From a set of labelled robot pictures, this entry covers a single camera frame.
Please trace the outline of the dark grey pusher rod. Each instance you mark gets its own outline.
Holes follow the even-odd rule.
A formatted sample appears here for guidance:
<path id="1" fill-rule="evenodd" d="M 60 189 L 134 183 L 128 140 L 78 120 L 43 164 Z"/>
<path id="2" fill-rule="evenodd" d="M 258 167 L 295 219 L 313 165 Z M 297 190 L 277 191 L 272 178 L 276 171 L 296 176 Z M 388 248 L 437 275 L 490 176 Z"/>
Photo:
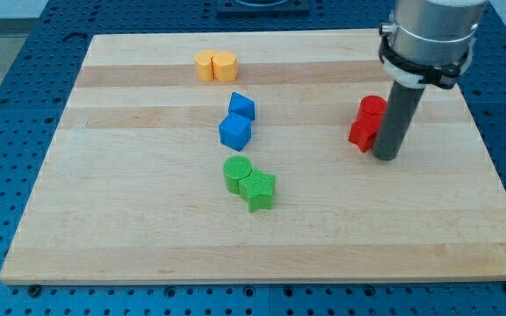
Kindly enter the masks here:
<path id="1" fill-rule="evenodd" d="M 413 89 L 394 82 L 372 147 L 376 158 L 392 161 L 397 156 L 423 93 L 424 88 Z"/>

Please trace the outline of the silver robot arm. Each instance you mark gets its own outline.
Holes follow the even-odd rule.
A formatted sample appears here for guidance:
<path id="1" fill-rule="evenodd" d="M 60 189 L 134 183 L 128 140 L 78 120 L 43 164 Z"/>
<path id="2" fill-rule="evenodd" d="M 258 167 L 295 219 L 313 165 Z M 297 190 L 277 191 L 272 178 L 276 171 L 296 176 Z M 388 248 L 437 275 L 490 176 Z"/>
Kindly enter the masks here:
<path id="1" fill-rule="evenodd" d="M 475 34 L 488 0 L 396 0 L 379 26 L 379 60 L 393 78 L 372 147 L 396 158 L 425 88 L 452 89 L 473 59 Z"/>

